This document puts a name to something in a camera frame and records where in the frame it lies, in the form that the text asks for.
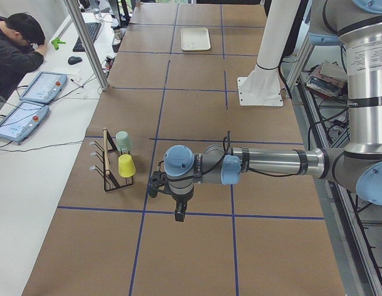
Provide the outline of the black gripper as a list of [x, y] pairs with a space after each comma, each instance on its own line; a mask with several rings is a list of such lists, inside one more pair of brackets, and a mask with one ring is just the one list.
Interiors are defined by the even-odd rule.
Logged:
[[174, 218], [176, 222], [184, 222], [187, 209], [187, 197], [185, 194], [175, 193], [169, 186], [166, 173], [154, 171], [148, 181], [148, 194], [155, 198], [158, 193], [170, 195], [176, 201]]

